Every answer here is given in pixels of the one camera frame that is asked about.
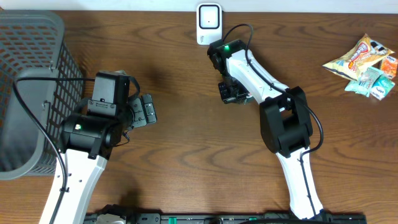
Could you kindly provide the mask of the green snack packet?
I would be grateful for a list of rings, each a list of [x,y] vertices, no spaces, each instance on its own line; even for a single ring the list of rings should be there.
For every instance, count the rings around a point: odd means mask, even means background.
[[[350,81],[345,87],[345,91],[353,91],[356,94],[370,96],[370,91],[375,81],[384,72],[378,68],[369,67],[359,78],[358,81]]]

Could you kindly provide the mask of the large orange white snack bag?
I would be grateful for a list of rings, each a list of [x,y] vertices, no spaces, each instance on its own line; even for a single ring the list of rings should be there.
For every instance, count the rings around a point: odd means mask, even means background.
[[[350,51],[322,67],[347,80],[358,81],[369,67],[391,54],[393,50],[364,34]]]

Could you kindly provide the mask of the teal white packet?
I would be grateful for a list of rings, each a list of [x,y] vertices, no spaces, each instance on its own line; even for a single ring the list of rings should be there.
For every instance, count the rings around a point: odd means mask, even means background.
[[[394,88],[395,83],[384,75],[381,75],[371,88],[371,95],[378,100],[383,100]]]

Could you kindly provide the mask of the orange red snack packet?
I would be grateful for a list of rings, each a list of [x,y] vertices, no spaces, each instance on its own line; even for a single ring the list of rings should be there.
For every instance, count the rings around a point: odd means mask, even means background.
[[[387,78],[395,78],[397,73],[397,59],[387,56],[386,58],[382,59],[379,69],[383,71]]]

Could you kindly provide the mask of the dark green Zam-Buk box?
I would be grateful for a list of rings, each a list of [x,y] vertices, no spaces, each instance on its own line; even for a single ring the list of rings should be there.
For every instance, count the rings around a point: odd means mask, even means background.
[[[248,104],[248,103],[250,103],[253,99],[254,99],[254,98],[253,98],[252,94],[248,93],[248,94],[246,95],[246,99],[245,99],[244,103],[245,103],[245,104]]]

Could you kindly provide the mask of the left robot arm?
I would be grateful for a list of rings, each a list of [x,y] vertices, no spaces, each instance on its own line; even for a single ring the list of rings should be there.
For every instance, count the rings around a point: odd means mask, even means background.
[[[134,128],[157,122],[152,97],[136,91],[125,71],[98,72],[93,96],[84,99],[60,127],[60,155],[41,223],[83,223],[90,198],[113,148]]]

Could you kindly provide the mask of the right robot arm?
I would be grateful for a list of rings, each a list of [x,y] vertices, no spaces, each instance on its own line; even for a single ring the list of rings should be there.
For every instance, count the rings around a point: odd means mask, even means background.
[[[313,129],[303,90],[277,81],[242,40],[217,40],[209,45],[207,56],[223,77],[218,84],[223,103],[258,103],[261,136],[282,166],[290,211],[299,219],[318,218],[323,205],[310,167]]]

